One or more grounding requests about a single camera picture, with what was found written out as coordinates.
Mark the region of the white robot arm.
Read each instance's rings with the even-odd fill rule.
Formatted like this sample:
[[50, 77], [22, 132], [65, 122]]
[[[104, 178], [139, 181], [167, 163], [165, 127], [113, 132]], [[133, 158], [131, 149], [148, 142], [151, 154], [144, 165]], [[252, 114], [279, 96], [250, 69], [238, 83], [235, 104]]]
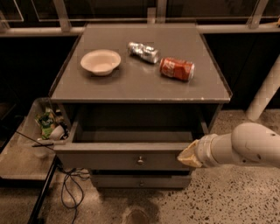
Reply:
[[280, 167], [280, 136], [265, 126], [246, 122], [225, 135], [205, 135], [193, 141], [177, 160], [194, 168], [221, 165]]

